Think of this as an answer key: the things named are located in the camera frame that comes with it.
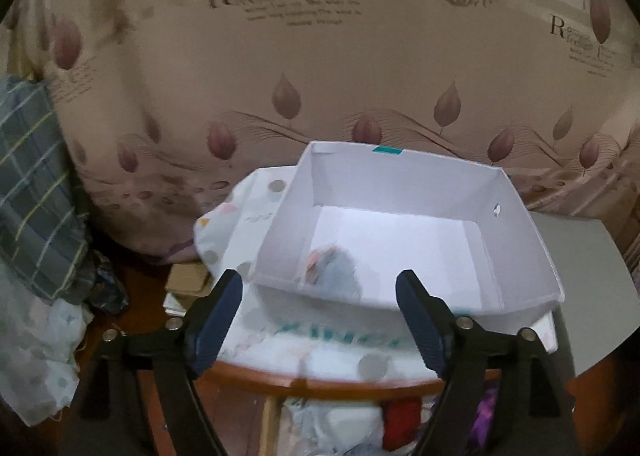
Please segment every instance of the teal tape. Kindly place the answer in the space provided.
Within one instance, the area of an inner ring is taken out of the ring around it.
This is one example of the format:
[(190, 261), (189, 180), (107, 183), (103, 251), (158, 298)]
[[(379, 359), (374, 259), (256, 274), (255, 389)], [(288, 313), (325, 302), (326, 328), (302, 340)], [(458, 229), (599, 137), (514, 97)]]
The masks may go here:
[(393, 147), (385, 147), (384, 145), (378, 145), (373, 152), (386, 152), (387, 154), (399, 154), (402, 149), (394, 149)]

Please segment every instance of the wooden table edge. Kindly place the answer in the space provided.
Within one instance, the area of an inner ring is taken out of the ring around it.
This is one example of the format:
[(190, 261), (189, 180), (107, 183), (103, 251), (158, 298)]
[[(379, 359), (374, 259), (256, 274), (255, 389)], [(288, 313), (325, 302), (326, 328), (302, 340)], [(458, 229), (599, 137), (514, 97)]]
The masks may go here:
[[(499, 371), (487, 372), (497, 378)], [(205, 380), (226, 384), (269, 396), (315, 398), (318, 400), (354, 400), (381, 402), (405, 396), (430, 396), (444, 389), (442, 380), (390, 380), (388, 382), (353, 382), (317, 380), (268, 373), (226, 362), (216, 362), (202, 375)]]

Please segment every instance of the plaid fabric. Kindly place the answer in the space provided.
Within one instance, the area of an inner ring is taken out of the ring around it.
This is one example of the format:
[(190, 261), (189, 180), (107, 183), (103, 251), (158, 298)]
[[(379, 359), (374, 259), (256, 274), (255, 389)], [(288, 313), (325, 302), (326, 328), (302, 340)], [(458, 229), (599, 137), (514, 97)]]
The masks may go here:
[(94, 283), (81, 193), (44, 83), (0, 78), (0, 255), (44, 299)]

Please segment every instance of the white cardboard box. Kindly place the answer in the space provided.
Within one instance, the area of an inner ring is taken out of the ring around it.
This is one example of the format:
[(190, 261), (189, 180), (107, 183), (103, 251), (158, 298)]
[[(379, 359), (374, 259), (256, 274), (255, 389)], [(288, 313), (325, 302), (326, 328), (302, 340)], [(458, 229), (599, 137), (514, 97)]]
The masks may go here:
[[(321, 303), (303, 283), (310, 252), (328, 246), (354, 260), (362, 296), (345, 303), (351, 308)], [(257, 285), (298, 296), (267, 291), (265, 306), (289, 320), (296, 312), (322, 315), (334, 327), (353, 309), (350, 318), (384, 317), (388, 327), (404, 269), (454, 312), (494, 331), (527, 327), (564, 300), (551, 257), (502, 169), (410, 150), (310, 143), (254, 269)]]

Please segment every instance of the white fabric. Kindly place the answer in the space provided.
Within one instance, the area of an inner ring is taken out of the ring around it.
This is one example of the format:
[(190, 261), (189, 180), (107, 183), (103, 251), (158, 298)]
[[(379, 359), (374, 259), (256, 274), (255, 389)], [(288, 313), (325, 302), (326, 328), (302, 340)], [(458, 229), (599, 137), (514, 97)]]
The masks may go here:
[(68, 406), (78, 386), (74, 351), (93, 316), (31, 294), (0, 261), (0, 395), (26, 425)]
[(384, 422), (377, 404), (287, 400), (285, 405), (302, 438), (321, 454), (343, 455), (360, 444), (382, 448)]

